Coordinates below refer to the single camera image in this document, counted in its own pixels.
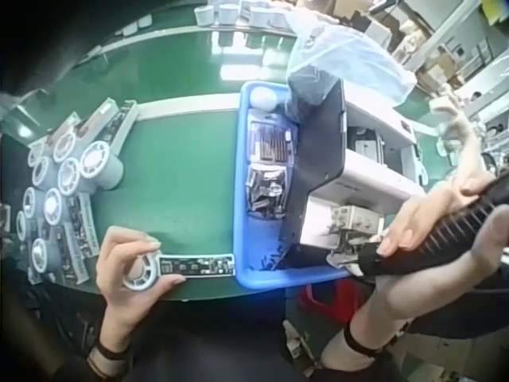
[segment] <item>left hand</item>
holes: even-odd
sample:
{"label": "left hand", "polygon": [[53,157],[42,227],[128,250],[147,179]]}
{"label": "left hand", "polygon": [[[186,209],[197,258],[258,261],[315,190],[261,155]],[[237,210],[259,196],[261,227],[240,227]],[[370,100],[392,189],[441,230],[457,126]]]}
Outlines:
{"label": "left hand", "polygon": [[141,255],[155,252],[161,243],[144,232],[110,227],[104,236],[96,264],[97,287],[106,299],[100,340],[109,350],[120,353],[130,333],[167,291],[185,281],[182,275],[163,275],[154,286],[135,292],[123,286],[123,278]]}

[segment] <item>white plastic part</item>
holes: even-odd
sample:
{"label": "white plastic part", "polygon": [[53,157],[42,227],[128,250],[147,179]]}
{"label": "white plastic part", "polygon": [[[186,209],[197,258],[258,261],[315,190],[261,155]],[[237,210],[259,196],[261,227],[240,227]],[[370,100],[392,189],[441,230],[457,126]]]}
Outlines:
{"label": "white plastic part", "polygon": [[147,28],[152,25],[152,15],[147,14],[138,20],[138,28]]}
{"label": "white plastic part", "polygon": [[123,284],[126,288],[143,291],[150,289],[159,277],[157,269],[157,255],[159,251],[138,257],[133,264],[130,275],[126,275]]}
{"label": "white plastic part", "polygon": [[278,29],[288,29],[289,25],[286,22],[286,13],[288,11],[284,9],[272,9],[270,15],[270,26]]}
{"label": "white plastic part", "polygon": [[81,155],[80,173],[103,189],[113,189],[122,180],[124,166],[106,142],[96,141]]}
{"label": "white plastic part", "polygon": [[198,26],[212,25],[214,24],[214,6],[199,6],[194,9],[194,16]]}
{"label": "white plastic part", "polygon": [[239,18],[239,6],[234,4],[221,4],[218,22],[221,25],[235,25]]}
{"label": "white plastic part", "polygon": [[43,156],[32,170],[32,183],[38,189],[46,191],[56,185],[57,170],[55,163],[48,156]]}
{"label": "white plastic part", "polygon": [[30,148],[29,157],[27,160],[27,163],[29,167],[34,167],[37,162],[39,162],[39,159],[41,159],[46,147],[46,141],[40,141],[34,144]]}
{"label": "white plastic part", "polygon": [[50,225],[58,225],[69,221],[67,203],[58,189],[50,189],[45,196],[45,219]]}
{"label": "white plastic part", "polygon": [[55,243],[42,238],[33,241],[31,260],[37,273],[51,273],[60,269],[60,253]]}
{"label": "white plastic part", "polygon": [[23,211],[18,211],[16,215],[16,233],[19,241],[26,240],[26,217]]}
{"label": "white plastic part", "polygon": [[80,162],[76,158],[68,158],[58,170],[58,189],[65,197],[74,196],[77,193],[93,194],[96,184],[89,179],[84,179],[80,173]]}
{"label": "white plastic part", "polygon": [[138,23],[137,22],[133,22],[133,23],[131,23],[127,26],[124,26],[122,28],[122,34],[124,35],[124,37],[130,36],[131,34],[135,34],[137,31],[138,31]]}
{"label": "white plastic part", "polygon": [[271,113],[278,105],[278,95],[264,86],[254,88],[249,95],[251,107]]}
{"label": "white plastic part", "polygon": [[43,217],[45,193],[34,187],[28,187],[23,194],[23,212],[27,219]]}
{"label": "white plastic part", "polygon": [[267,28],[271,17],[272,10],[260,6],[252,6],[249,16],[249,25],[254,28]]}
{"label": "white plastic part", "polygon": [[56,141],[53,149],[53,161],[62,163],[70,157],[79,158],[85,147],[74,131],[68,131]]}

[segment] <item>white ring component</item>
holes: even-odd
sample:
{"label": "white ring component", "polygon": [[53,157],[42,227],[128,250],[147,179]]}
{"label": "white ring component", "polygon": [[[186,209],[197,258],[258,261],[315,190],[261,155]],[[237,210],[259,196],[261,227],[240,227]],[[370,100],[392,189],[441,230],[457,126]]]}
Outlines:
{"label": "white ring component", "polygon": [[53,149],[53,161],[62,163],[69,157],[79,158],[86,146],[80,144],[74,131],[68,131],[58,138]]}
{"label": "white ring component", "polygon": [[18,211],[16,215],[16,232],[20,241],[26,240],[26,217],[23,211]]}
{"label": "white ring component", "polygon": [[34,167],[39,159],[41,159],[42,154],[45,151],[46,141],[36,143],[30,148],[29,157],[28,157],[28,165],[29,167]]}
{"label": "white ring component", "polygon": [[58,189],[65,197],[77,193],[93,194],[95,183],[85,179],[80,173],[80,162],[76,158],[67,158],[58,170]]}
{"label": "white ring component", "polygon": [[43,217],[45,210],[45,193],[29,187],[23,195],[23,212],[27,219]]}
{"label": "white ring component", "polygon": [[254,28],[267,28],[271,17],[272,10],[260,6],[252,6],[249,25]]}
{"label": "white ring component", "polygon": [[50,225],[70,220],[68,206],[58,189],[53,188],[46,193],[45,219]]}
{"label": "white ring component", "polygon": [[239,18],[239,6],[234,4],[221,4],[217,21],[221,25],[235,25]]}
{"label": "white ring component", "polygon": [[124,174],[124,165],[104,141],[93,142],[80,159],[80,173],[103,189],[113,189]]}
{"label": "white ring component", "polygon": [[56,244],[42,238],[33,241],[31,260],[37,273],[51,273],[60,269],[60,253]]}
{"label": "white ring component", "polygon": [[139,256],[131,268],[129,275],[124,276],[123,284],[126,288],[134,291],[150,289],[159,278],[156,257],[161,252]]}
{"label": "white ring component", "polygon": [[214,6],[199,6],[195,8],[194,17],[198,26],[214,24]]}
{"label": "white ring component", "polygon": [[38,189],[46,191],[56,185],[57,171],[53,161],[43,156],[39,159],[39,162],[33,167],[32,171],[32,183]]}

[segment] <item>cardboard box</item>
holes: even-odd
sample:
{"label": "cardboard box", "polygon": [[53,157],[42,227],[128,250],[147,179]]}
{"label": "cardboard box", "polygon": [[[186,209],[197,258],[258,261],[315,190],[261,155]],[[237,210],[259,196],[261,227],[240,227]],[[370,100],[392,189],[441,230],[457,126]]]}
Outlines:
{"label": "cardboard box", "polygon": [[336,0],[332,14],[338,18],[352,19],[356,11],[367,12],[372,5],[372,0]]}

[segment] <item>white ball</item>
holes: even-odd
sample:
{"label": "white ball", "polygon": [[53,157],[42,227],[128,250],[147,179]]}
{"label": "white ball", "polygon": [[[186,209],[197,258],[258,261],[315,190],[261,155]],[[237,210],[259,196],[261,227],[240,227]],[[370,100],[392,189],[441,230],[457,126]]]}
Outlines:
{"label": "white ball", "polygon": [[249,103],[255,109],[270,113],[278,105],[278,95],[274,90],[258,86],[249,95]]}

